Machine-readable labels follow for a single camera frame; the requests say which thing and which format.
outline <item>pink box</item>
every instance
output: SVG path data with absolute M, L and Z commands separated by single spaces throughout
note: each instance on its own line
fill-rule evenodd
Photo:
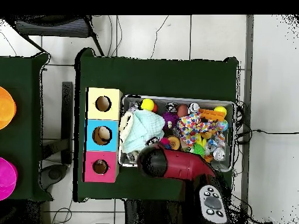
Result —
M 97 160 L 104 160 L 108 165 L 108 170 L 104 174 L 98 174 L 93 169 L 93 164 Z M 85 182 L 114 183 L 119 173 L 119 163 L 117 152 L 109 151 L 87 151 L 85 161 Z

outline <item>chair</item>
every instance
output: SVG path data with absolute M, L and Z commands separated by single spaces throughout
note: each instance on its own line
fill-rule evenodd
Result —
M 2 18 L 19 35 L 40 51 L 46 52 L 29 36 L 92 37 L 101 56 L 104 56 L 96 34 L 92 30 L 91 15 L 14 15 L 3 16 Z

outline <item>yellow box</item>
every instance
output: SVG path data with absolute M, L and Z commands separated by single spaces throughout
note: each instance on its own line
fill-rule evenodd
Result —
M 122 92 L 119 89 L 88 88 L 88 119 L 119 120 Z

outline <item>table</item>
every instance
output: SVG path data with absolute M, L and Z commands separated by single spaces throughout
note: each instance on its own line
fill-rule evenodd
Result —
M 0 57 L 0 86 L 16 103 L 16 115 L 0 130 L 0 156 L 18 170 L 16 188 L 9 199 L 47 201 L 49 193 L 39 185 L 41 161 L 40 74 L 49 55 L 31 58 Z
M 194 59 L 192 61 L 95 57 L 84 48 L 75 59 L 75 152 L 74 200 L 84 198 L 128 198 L 141 200 L 184 200 L 184 182 L 148 178 L 136 168 L 120 167 L 115 183 L 82 182 L 85 89 L 120 89 L 124 95 L 164 96 L 190 99 L 236 101 L 238 61 Z M 231 184 L 231 171 L 224 173 Z

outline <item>metal tray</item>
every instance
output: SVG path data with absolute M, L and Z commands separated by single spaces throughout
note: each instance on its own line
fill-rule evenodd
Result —
M 237 106 L 231 101 L 217 101 L 217 100 L 199 100 L 199 99 L 183 99 L 183 98 L 169 98 L 169 97 L 155 97 L 155 96 L 139 96 L 127 94 L 123 96 L 121 101 L 121 117 L 129 108 L 130 102 L 141 102 L 145 98 L 152 99 L 158 106 L 159 115 L 162 115 L 166 111 L 166 104 L 169 102 L 175 102 L 178 105 L 196 102 L 201 109 L 213 110 L 217 106 L 224 106 L 227 109 L 227 115 L 225 119 L 228 122 L 228 129 L 223 132 L 225 136 L 225 155 L 226 158 L 222 162 L 213 160 L 211 165 L 214 169 L 221 172 L 228 172 L 232 168 L 233 157 L 234 157 L 234 144 L 235 144 L 235 120 L 237 119 Z M 119 163 L 121 166 L 127 167 L 137 167 L 136 164 L 130 163 L 127 155 L 121 151 L 121 146 L 119 146 Z

